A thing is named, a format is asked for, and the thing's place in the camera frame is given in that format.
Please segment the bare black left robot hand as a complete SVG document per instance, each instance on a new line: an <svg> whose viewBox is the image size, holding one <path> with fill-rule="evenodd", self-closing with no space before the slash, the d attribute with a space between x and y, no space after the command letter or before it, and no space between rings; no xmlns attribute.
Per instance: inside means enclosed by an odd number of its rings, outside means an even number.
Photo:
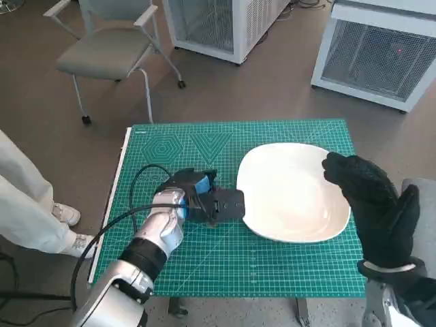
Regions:
<svg viewBox="0 0 436 327"><path fill-rule="evenodd" d="M212 190L217 170L196 171L185 168L176 172L171 178L171 185L182 189L186 196L208 193Z"/></svg>

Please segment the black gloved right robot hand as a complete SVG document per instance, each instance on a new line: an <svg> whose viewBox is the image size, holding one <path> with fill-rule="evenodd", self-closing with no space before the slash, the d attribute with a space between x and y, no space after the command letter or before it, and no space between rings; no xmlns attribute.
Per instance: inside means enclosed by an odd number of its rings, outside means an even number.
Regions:
<svg viewBox="0 0 436 327"><path fill-rule="evenodd" d="M384 170L357 155L330 152L322 167L351 207L363 258L381 268L408 264L420 218L418 187L398 194Z"/></svg>

